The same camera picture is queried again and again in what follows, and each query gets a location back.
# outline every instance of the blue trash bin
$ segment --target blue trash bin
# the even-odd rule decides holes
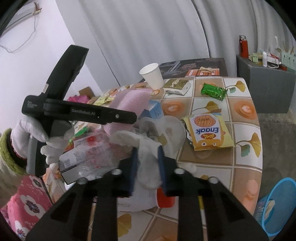
[[[268,202],[274,200],[275,205],[264,219]],[[277,235],[296,207],[296,182],[292,178],[280,180],[272,191],[256,205],[254,218],[262,226],[269,237]]]

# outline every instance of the blue rim of bin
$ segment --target blue rim of bin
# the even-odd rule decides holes
[[[272,196],[272,194],[273,194],[273,192],[274,192],[274,190],[282,183],[282,182],[285,182],[285,181],[290,181],[290,182],[292,182],[294,185],[295,185],[295,187],[296,187],[296,181],[294,181],[294,179],[292,179],[292,178],[289,178],[289,177],[286,177],[286,178],[284,178],[284,179],[282,179],[282,180],[280,180],[274,187],[273,187],[273,189],[271,190],[271,192],[269,193],[269,195],[268,195],[268,197],[267,197],[267,200],[266,200],[266,203],[265,203],[265,205],[264,205],[264,209],[263,209],[263,217],[262,217],[262,222],[261,222],[261,227],[263,228],[263,230],[267,233],[267,235],[269,236],[269,237],[272,237],[272,236],[276,236],[282,229],[280,229],[279,231],[277,231],[277,232],[275,232],[275,233],[273,233],[273,234],[270,234],[269,232],[267,232],[266,231],[266,229],[265,229],[265,223],[266,223],[266,220],[264,220],[264,214],[265,214],[265,211],[266,211],[266,208],[267,208],[267,204],[268,204],[268,201],[269,200],[271,200],[271,196]]]

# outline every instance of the white bottle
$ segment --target white bottle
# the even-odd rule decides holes
[[[267,67],[267,53],[264,51],[262,53],[262,62],[263,62],[263,66]]]

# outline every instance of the gloved hand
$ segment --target gloved hand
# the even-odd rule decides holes
[[[28,157],[30,135],[47,145],[41,148],[41,154],[46,155],[46,163],[57,163],[60,155],[74,136],[74,128],[69,129],[63,137],[49,138],[42,125],[33,117],[23,116],[11,131],[12,146],[17,154],[23,158]]]

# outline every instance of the person's arm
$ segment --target person's arm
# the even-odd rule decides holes
[[[30,135],[47,145],[41,148],[46,155],[47,164],[57,163],[60,155],[74,135],[74,128],[69,129],[63,137],[48,138],[40,122],[24,116],[11,130],[6,130],[0,137],[0,207],[13,196],[26,173],[28,144]]]
[[[13,196],[20,185],[22,176],[26,175],[26,161],[13,152],[10,141],[11,129],[0,137],[0,207]]]

